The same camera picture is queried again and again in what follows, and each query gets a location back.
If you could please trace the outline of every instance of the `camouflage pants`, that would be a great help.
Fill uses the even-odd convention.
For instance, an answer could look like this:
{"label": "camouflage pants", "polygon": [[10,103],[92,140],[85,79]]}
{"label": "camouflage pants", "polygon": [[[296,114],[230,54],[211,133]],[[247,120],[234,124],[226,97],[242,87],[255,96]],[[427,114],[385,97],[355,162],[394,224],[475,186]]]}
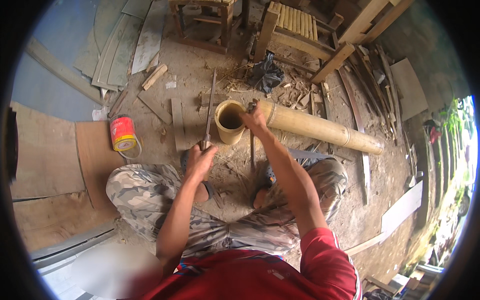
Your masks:
{"label": "camouflage pants", "polygon": [[[335,159],[307,168],[329,223],[347,186],[347,173]],[[148,241],[155,241],[181,180],[171,165],[127,165],[114,170],[106,192],[121,216]],[[287,205],[257,209],[234,223],[225,223],[195,207],[183,257],[199,257],[224,249],[261,250],[284,255],[300,241],[295,217]]]}

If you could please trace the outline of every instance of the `wall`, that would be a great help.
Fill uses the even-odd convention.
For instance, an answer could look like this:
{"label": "wall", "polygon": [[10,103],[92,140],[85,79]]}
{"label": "wall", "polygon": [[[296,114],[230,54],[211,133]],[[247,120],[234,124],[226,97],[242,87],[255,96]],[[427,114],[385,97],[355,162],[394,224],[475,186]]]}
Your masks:
{"label": "wall", "polygon": [[[52,4],[33,31],[58,60],[72,67],[91,30],[99,0],[59,0]],[[69,121],[92,120],[101,106],[50,73],[23,53],[15,74],[12,101]]]}
{"label": "wall", "polygon": [[395,61],[408,57],[430,111],[470,95],[454,45],[424,0],[413,2],[374,42]]}

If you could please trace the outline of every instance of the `bamboo pole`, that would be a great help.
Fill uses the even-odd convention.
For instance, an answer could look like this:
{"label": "bamboo pole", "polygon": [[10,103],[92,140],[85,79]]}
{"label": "bamboo pole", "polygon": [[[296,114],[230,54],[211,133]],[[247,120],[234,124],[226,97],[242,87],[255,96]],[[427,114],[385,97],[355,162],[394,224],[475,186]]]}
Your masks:
{"label": "bamboo pole", "polygon": [[260,101],[268,127],[293,132],[342,147],[379,155],[384,143],[341,124],[271,102]]}

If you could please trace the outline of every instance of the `plywood sheet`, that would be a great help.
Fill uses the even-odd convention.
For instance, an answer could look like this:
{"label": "plywood sheet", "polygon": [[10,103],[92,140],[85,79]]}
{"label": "plywood sheet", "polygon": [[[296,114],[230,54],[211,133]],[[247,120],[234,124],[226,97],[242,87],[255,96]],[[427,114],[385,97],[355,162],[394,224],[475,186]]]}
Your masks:
{"label": "plywood sheet", "polygon": [[132,74],[146,70],[148,64],[160,50],[163,24],[167,14],[168,1],[153,1],[145,18],[133,57]]}
{"label": "plywood sheet", "polygon": [[17,112],[18,168],[13,199],[49,197],[85,189],[73,122],[12,102]]}
{"label": "plywood sheet", "polygon": [[115,206],[107,197],[105,187],[113,170],[125,165],[123,158],[113,150],[108,121],[76,122],[78,157],[88,195],[95,209],[115,213]]}
{"label": "plywood sheet", "polygon": [[427,98],[408,58],[394,63],[390,69],[395,84],[401,92],[399,98],[402,106],[402,121],[428,109]]}
{"label": "plywood sheet", "polygon": [[145,19],[148,8],[150,7],[150,2],[151,0],[128,0],[121,12],[140,19]]}
{"label": "plywood sheet", "polygon": [[113,219],[92,207],[86,191],[14,202],[13,211],[29,252],[61,243]]}
{"label": "plywood sheet", "polygon": [[132,57],[133,47],[138,38],[138,28],[142,19],[130,17],[113,57],[107,84],[125,86],[128,82],[127,71]]}
{"label": "plywood sheet", "polygon": [[423,181],[417,183],[413,188],[403,194],[382,216],[382,230],[385,240],[394,230],[408,218],[421,205]]}

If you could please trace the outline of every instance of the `wooden stool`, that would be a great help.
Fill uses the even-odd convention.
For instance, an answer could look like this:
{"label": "wooden stool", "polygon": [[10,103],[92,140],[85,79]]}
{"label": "wooden stool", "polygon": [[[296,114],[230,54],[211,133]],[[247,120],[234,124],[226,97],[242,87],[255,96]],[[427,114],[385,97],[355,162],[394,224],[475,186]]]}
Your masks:
{"label": "wooden stool", "polygon": [[[233,17],[233,4],[235,2],[237,2],[237,0],[168,0],[170,9],[172,10],[175,27],[179,35],[177,42],[220,54],[226,54],[230,44],[232,30],[237,29],[240,23],[243,27],[247,27],[248,25],[250,0],[242,1],[242,12],[236,18]],[[194,17],[194,20],[220,24],[222,29],[220,36],[221,45],[218,45],[216,41],[211,43],[186,37],[183,7],[189,4],[200,5],[202,7],[202,14]],[[220,16],[212,14],[211,7],[217,7],[220,11]]]}
{"label": "wooden stool", "polygon": [[[336,14],[330,22],[334,26],[332,27],[316,20],[310,14],[272,1],[264,14],[253,62],[257,63],[264,59],[270,41],[282,43],[326,61],[315,71],[279,55],[274,57],[279,62],[313,74],[310,80],[314,84],[319,84],[330,72],[340,68],[343,61],[355,50],[348,42],[338,44],[335,30],[342,21],[343,17]],[[332,37],[335,48],[324,43],[329,35]]]}

